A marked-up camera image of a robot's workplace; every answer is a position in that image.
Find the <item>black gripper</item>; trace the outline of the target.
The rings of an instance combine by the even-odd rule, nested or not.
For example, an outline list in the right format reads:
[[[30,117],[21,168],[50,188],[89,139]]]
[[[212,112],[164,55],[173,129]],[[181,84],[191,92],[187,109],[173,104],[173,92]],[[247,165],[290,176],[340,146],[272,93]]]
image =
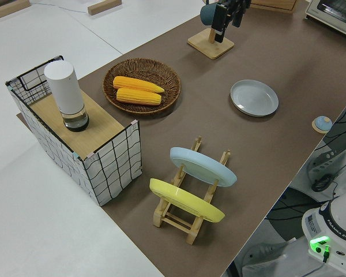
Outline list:
[[[212,29],[215,32],[215,41],[222,43],[225,32],[225,21],[228,14],[232,14],[232,25],[239,28],[243,14],[251,5],[251,0],[222,0],[218,1],[213,15]]]

